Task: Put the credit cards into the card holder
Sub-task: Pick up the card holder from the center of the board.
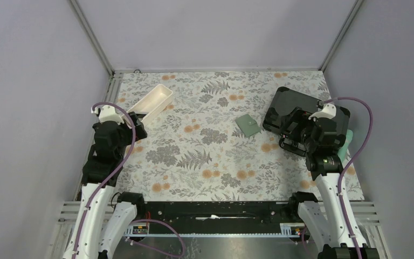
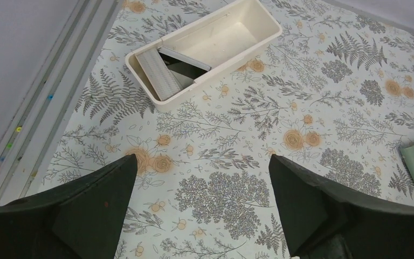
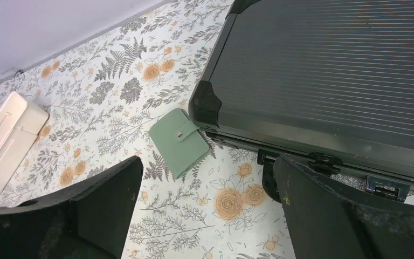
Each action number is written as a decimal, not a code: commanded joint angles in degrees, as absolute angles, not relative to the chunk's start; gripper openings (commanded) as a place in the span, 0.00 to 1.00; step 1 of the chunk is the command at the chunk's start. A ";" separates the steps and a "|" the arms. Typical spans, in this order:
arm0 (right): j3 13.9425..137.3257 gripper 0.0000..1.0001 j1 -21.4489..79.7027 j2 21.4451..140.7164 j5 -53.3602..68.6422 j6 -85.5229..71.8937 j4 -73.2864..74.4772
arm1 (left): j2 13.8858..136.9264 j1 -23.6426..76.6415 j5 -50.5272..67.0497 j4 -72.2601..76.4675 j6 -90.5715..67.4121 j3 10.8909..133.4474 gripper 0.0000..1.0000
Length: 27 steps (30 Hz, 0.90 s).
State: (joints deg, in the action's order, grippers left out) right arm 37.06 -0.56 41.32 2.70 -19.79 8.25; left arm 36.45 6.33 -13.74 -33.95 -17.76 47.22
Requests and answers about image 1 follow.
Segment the green card holder wallet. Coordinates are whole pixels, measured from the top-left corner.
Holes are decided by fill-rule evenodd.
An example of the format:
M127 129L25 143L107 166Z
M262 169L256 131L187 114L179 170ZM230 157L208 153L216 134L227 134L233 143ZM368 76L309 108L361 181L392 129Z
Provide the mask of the green card holder wallet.
M236 118L235 122L246 138L256 135L261 131L258 123L249 114L244 114Z

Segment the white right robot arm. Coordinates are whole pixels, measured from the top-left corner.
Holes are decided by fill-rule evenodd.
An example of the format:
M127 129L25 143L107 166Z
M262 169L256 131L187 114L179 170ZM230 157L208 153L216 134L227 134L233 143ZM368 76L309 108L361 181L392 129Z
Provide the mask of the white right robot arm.
M337 108L325 104L314 113L296 108L290 118L300 120L293 130L304 146L306 167L321 194L296 192L289 199L288 217L303 221L318 249L318 258L379 258L368 246L347 197L342 161L338 156L345 137L338 135L334 121Z

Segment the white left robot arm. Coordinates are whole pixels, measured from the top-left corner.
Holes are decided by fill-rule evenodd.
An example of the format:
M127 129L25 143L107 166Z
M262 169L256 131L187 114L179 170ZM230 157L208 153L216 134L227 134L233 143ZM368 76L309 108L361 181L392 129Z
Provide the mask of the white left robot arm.
M133 145L148 136L141 114L97 112L94 142L82 169L80 208L63 258L113 258L131 221L146 214L141 194L119 195L112 217L104 222L106 208Z

